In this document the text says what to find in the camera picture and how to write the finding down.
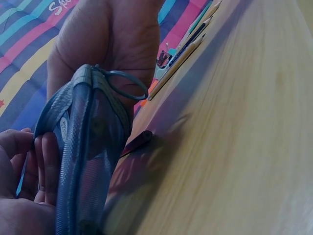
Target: mesh pencil case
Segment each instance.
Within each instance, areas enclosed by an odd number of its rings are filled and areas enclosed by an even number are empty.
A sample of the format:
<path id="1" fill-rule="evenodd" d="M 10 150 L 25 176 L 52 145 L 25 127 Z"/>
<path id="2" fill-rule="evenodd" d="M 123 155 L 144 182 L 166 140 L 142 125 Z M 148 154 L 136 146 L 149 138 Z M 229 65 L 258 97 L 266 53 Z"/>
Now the mesh pencil case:
<path id="1" fill-rule="evenodd" d="M 133 81 L 144 95 L 119 91 L 111 84 L 111 76 Z M 132 130 L 132 120 L 112 89 L 135 100 L 148 96 L 135 77 L 83 65 L 48 101 L 37 122 L 35 138 L 54 132 L 62 156 L 57 235 L 93 235 L 100 229 L 110 180 Z"/>

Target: yellow stripe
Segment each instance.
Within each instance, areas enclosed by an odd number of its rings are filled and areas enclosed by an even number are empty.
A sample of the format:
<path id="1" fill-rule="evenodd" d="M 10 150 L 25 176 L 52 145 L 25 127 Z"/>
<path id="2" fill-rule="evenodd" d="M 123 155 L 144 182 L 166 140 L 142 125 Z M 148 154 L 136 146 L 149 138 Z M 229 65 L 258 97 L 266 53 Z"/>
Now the yellow stripe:
<path id="1" fill-rule="evenodd" d="M 7 82 L 0 93 L 0 100 L 4 100 L 5 105 L 0 108 L 0 116 L 10 104 L 22 85 L 28 81 L 34 72 L 47 60 L 54 40 L 52 38 L 46 45 L 40 48 L 26 63 L 21 67 L 20 71 L 14 74 Z"/>

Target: striped fabric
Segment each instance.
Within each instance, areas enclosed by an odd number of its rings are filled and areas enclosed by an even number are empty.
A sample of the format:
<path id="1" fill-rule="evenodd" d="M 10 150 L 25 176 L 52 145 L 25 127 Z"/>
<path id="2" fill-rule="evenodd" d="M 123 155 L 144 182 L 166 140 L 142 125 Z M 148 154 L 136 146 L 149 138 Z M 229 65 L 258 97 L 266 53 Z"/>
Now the striped fabric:
<path id="1" fill-rule="evenodd" d="M 45 104 L 48 54 L 77 2 L 0 0 L 0 131 L 35 125 Z M 178 45 L 207 2 L 166 0 L 158 18 L 159 51 L 166 42 Z M 136 105 L 136 113 L 144 103 Z"/>

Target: wooden table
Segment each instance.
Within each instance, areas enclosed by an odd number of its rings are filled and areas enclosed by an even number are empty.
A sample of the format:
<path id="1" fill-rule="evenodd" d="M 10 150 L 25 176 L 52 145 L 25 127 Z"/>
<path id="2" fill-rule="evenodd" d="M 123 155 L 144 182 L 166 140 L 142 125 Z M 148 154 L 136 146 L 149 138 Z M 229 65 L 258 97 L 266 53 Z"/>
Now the wooden table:
<path id="1" fill-rule="evenodd" d="M 313 1 L 223 0 L 134 120 L 108 235 L 313 234 Z"/>

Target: hand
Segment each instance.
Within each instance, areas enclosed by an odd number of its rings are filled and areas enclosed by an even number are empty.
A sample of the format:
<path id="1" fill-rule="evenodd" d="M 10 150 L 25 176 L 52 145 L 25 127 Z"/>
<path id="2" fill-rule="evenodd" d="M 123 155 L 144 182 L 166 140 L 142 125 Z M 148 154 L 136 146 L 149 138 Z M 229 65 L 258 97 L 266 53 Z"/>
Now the hand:
<path id="1" fill-rule="evenodd" d="M 159 47 L 158 12 L 164 0 L 80 0 L 67 18 L 47 62 L 47 98 L 83 64 L 121 70 L 150 86 Z M 143 95 L 126 80 L 113 83 L 125 92 Z M 136 101 L 117 95 L 129 111 Z"/>
<path id="2" fill-rule="evenodd" d="M 30 130 L 0 133 L 0 234 L 55 234 L 55 205 L 60 173 L 53 133 L 35 139 Z M 27 165 L 20 194 L 16 190 Z"/>

